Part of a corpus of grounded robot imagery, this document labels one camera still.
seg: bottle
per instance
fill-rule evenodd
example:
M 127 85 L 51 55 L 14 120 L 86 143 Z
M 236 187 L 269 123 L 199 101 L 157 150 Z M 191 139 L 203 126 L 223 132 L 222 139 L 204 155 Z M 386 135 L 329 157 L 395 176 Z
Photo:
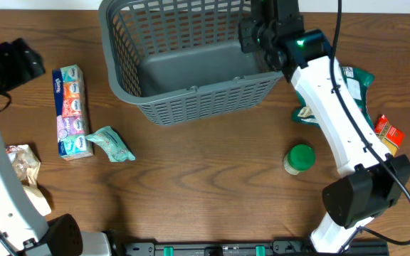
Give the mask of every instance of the bottle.
M 294 146 L 284 157 L 284 169 L 292 175 L 307 171 L 314 165 L 316 155 L 310 146 L 299 144 Z

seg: white wall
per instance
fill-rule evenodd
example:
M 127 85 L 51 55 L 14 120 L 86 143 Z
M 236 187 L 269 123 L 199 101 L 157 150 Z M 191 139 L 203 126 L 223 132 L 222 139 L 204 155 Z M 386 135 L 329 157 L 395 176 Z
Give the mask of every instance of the white wall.
M 101 0 L 0 0 L 0 9 L 96 10 Z M 299 0 L 306 12 L 336 12 L 337 0 Z M 343 0 L 343 11 L 410 14 L 410 0 Z

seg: green light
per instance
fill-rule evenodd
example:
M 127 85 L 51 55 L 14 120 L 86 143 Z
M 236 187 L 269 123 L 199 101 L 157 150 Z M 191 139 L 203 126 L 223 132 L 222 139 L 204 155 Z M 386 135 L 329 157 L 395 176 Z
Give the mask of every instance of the green light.
M 304 43 L 305 43 L 305 40 L 297 40 L 297 45 L 300 47 L 303 47 Z

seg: table surface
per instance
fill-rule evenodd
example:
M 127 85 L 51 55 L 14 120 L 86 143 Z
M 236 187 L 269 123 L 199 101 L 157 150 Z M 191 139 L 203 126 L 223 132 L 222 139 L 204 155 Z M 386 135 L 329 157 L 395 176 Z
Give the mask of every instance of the table surface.
M 334 14 L 305 20 L 332 38 Z M 38 182 L 53 209 L 47 219 L 70 213 L 82 230 L 160 242 L 305 237 L 319 225 L 321 190 L 339 176 L 320 129 L 291 121 L 300 103 L 287 82 L 253 109 L 161 127 L 110 90 L 97 11 L 0 11 L 0 42 L 18 37 L 43 56 L 47 73 L 11 92 L 0 130 L 8 145 L 30 144 L 42 161 Z M 344 14 L 337 57 L 375 74 L 369 113 L 406 133 L 399 154 L 410 159 L 410 15 Z M 85 74 L 91 129 L 114 127 L 136 161 L 110 163 L 96 146 L 86 159 L 58 156 L 51 71 L 72 64 Z M 291 176 L 282 159 L 298 142 L 311 144 L 317 161 Z M 407 200 L 369 227 L 409 239 Z M 410 246 L 390 250 L 410 255 Z

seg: gray plastic basket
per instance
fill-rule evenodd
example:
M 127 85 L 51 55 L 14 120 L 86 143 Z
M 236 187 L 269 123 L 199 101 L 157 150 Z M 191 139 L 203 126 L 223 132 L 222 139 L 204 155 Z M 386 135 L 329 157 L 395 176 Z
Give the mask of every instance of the gray plastic basket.
M 102 44 L 112 91 L 155 124 L 253 107 L 283 76 L 244 54 L 244 0 L 104 0 Z

